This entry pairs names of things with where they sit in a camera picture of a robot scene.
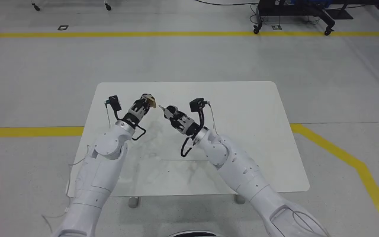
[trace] robotic hand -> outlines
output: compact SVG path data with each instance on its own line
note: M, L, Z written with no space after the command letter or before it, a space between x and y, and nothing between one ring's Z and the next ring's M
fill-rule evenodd
M245 198L262 218L266 231L272 237L329 237L327 230L303 207L281 197L267 183L255 161L228 137L214 134L204 127L203 108L209 104L203 98L190 102L191 112L197 112L200 125L175 106L160 106L172 127L187 135L193 146L204 150L208 160L216 167L225 183Z
M121 110L117 96L109 97L107 104L112 106L117 121L89 148L75 181L75 198L52 237L95 236L101 209L117 183L127 154L126 141L133 139L136 127L142 129L138 123L150 107L155 108L155 99L150 94L143 94L122 119L117 116L117 111Z

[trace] gray floor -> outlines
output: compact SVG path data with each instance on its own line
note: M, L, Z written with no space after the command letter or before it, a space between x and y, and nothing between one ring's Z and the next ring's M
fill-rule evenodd
M0 2L0 32L251 31L248 6L190 0ZM379 11L351 9L339 31L379 31ZM270 18L262 30L277 24ZM323 31L282 18L285 31ZM290 123L364 161L379 183L379 37L0 38L0 127L83 126L100 82L274 81ZM310 190L285 193L332 236L377 236L379 213L356 171L295 134ZM1 236L48 236L41 214L60 214L67 163L79 137L0 138ZM53 219L56 228L62 219ZM232 196L144 197L138 209L110 198L97 236L166 236L208 229L267 236L258 215Z

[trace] table leg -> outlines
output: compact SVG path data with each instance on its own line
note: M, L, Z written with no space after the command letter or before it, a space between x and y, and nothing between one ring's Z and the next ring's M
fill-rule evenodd
M136 208L140 204L140 197L129 197L128 206L130 208Z
M235 194L235 202L239 205L242 205L245 203L245 199L242 196Z

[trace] yellow tape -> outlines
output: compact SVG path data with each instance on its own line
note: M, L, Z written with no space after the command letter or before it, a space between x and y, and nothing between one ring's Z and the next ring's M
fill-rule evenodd
M157 32L39 32L0 33L0 38L30 37L163 37L163 36L324 36L317 31L261 31L258 35L251 31L157 31ZM377 31L332 32L330 36L379 36Z
M337 147L333 143L314 133L302 124L291 124L292 131L299 133L316 143L348 165L354 167L379 212L379 187L370 174L366 164ZM84 127L2 127L0 137L63 137L81 136Z
M370 195L372 201L374 202L375 207L377 208L379 212L379 187L375 183L374 178L370 174L370 170L367 168L366 164L357 159L356 157L350 155L346 151L342 150L341 148L337 147L333 143L329 142L328 140L322 138L318 134L314 133L310 129L306 128L302 124L291 124L292 132L299 133L303 135L304 137L308 138L312 142L316 143L323 149L327 150L331 154L337 156L339 159L350 165L351 167L355 168L358 172L359 177L361 177L361 180Z
M81 136L84 127L0 127L0 137Z

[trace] wire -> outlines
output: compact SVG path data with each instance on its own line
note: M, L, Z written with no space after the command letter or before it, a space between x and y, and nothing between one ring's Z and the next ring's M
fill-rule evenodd
M258 24L258 23L256 23L256 22L254 22L253 20L251 20L252 17L256 16L255 11L253 10L253 8L251 8L252 5L258 5L258 4L250 4L250 9L251 9L251 11L254 13L253 15L250 16L250 21L251 21L251 23L253 23L253 24Z
M183 143L183 145L182 145L182 149L180 150L180 155L182 156L182 157L186 157L187 155L188 155L188 153L190 152L190 150L192 150L192 148L189 148L185 153L183 153L183 151L184 151L184 147L185 147L185 145L187 144L187 141L190 139L190 137L187 137L186 139L185 139L185 141L184 141L184 143Z
M305 228L304 226L302 226L301 224L299 224L298 223L298 221L296 220L296 218L295 218L295 214L296 214L296 216L298 216L305 224L307 224L297 213L299 213L299 214L303 214L303 215L305 215L306 217L308 217L309 219L311 219L323 232L324 232L324 234L326 235L326 237L331 237L330 236L330 234L329 234L329 232L324 228L324 227L322 227L320 224L318 224L311 216L309 216L307 213L304 213L304 212L301 212L301 211L293 211L292 212L292 218L294 219L294 221L296 222L296 224L298 224L302 229L304 229L304 230L306 230L306 231L308 231L308 232L310 232L310 233L313 233L313 234L315 234L315 235L318 235L318 236L321 236L321 237L325 237L324 235L320 235L319 233L316 233L316 232L314 232L314 231L310 231L310 230L308 230L307 228Z
M203 2L203 1L200 1L200 0L195 0L195 1L201 2L201 3L204 3L204 4L215 5L215 6L239 6L239 5L249 5L249 4L258 5L258 3L256 3L256 2L247 2L247 3L244 3L244 4L213 4L211 2Z
M69 196L69 189L70 189L70 184L71 184L71 169L74 165L77 165L79 164L80 162L82 162L85 158L81 159L80 161L78 161L77 163L72 163L72 164L68 164L68 167L69 167L69 170L70 170L70 173L69 173L69 181L68 181L68 184L67 184L67 190L66 190L66 197L69 199L69 204L67 205L67 207L65 208L65 212L58 215L58 216L47 216L47 215L44 215L44 214L41 214L42 218L44 219L44 221L46 222L46 224L49 226L49 229L50 229L50 232L53 233L53 228L50 224L50 222L47 220L47 218L49 219L55 219L55 218L60 218L62 216L64 216L67 211L68 211L68 208L70 208L71 206L71 198Z
M212 106L211 106L211 104L208 104L208 105L209 105L209 107L211 108L212 119L213 119L213 129L214 129L214 131L216 132L216 134L219 136L219 133L217 132L217 129L216 129L216 123L214 122L214 116L213 116Z
M316 19L316 20L314 20L314 21L310 21L310 20L309 20L309 16L308 16L308 20L307 20L307 21L303 21L303 23L304 23L304 24L317 25L317 24L319 23L320 19L321 19L321 18L319 17L318 19Z
M107 110L109 128L111 128L111 120L109 120L109 113L108 113L108 106L107 106L107 104L105 104L105 109Z

